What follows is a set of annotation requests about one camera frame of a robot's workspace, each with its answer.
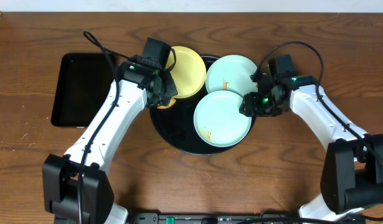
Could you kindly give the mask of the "orange green scrub sponge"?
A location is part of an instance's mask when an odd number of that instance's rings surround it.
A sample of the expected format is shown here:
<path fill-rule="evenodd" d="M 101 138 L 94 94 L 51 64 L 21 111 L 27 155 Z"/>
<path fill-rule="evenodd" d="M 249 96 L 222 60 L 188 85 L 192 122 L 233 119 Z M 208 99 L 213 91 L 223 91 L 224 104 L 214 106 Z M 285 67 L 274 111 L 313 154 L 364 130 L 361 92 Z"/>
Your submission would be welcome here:
<path fill-rule="evenodd" d="M 165 102 L 165 104 L 163 104 L 163 105 L 158 104 L 157 109 L 159 109 L 159 110 L 168 109 L 168 108 L 172 107 L 175 104 L 175 102 L 176 102 L 176 99 L 172 97 L 169 101 Z"/>

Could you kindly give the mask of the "yellow plate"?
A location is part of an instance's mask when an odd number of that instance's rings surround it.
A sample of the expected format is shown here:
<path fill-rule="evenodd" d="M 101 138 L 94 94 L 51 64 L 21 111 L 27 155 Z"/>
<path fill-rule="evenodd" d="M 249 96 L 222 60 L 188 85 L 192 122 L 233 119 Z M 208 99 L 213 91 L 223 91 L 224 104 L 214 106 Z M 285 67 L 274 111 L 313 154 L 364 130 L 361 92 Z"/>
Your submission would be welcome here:
<path fill-rule="evenodd" d="M 172 49 L 176 54 L 176 63 L 170 71 L 177 90 L 174 98 L 189 98 L 205 83 L 207 73 L 205 63 L 196 51 L 188 47 L 174 46 Z"/>

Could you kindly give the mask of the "mint green plate with streak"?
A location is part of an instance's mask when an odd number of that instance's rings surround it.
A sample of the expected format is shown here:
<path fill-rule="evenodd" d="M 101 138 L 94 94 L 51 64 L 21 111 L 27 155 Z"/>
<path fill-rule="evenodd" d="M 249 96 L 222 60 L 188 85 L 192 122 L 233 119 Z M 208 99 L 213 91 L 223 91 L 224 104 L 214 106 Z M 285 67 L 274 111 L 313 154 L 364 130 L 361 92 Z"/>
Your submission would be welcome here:
<path fill-rule="evenodd" d="M 228 90 L 240 96 L 257 92 L 257 84 L 250 78 L 256 69 L 257 66 L 247 57 L 241 55 L 221 57 L 207 71 L 207 92 Z"/>

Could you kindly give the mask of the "mint green plate front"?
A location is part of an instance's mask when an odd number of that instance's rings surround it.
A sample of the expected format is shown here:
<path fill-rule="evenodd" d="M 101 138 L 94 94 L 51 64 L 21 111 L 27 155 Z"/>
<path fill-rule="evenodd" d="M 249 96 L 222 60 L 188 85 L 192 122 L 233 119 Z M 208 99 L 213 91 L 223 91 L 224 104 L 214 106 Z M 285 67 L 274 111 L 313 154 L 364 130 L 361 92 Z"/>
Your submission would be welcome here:
<path fill-rule="evenodd" d="M 198 102 L 193 116 L 198 136 L 211 146 L 230 147 L 249 132 L 252 118 L 239 112 L 242 97 L 227 90 L 207 94 Z"/>

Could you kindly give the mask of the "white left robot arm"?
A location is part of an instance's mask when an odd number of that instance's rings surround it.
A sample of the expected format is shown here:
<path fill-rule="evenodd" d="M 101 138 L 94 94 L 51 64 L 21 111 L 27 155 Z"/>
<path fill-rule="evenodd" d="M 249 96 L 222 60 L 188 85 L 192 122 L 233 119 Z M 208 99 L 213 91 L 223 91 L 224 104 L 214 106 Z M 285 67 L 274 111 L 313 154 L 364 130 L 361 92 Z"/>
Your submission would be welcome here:
<path fill-rule="evenodd" d="M 130 124 L 146 107 L 167 105 L 177 95 L 171 76 L 176 56 L 135 55 L 115 69 L 105 102 L 63 156 L 42 165 L 44 208 L 67 223 L 125 223 L 129 212 L 114 201 L 111 162 Z"/>

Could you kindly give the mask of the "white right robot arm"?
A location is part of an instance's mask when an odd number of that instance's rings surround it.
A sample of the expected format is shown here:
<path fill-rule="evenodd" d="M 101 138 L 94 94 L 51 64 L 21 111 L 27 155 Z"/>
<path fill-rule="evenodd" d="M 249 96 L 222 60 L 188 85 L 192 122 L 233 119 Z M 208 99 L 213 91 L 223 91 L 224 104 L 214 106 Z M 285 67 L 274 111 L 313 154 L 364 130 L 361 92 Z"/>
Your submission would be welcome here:
<path fill-rule="evenodd" d="M 265 92 L 244 95 L 247 117 L 298 115 L 323 145 L 326 156 L 321 193 L 298 210 L 300 218 L 340 221 L 383 204 L 383 134 L 370 135 L 351 122 L 310 75 L 276 78 Z"/>

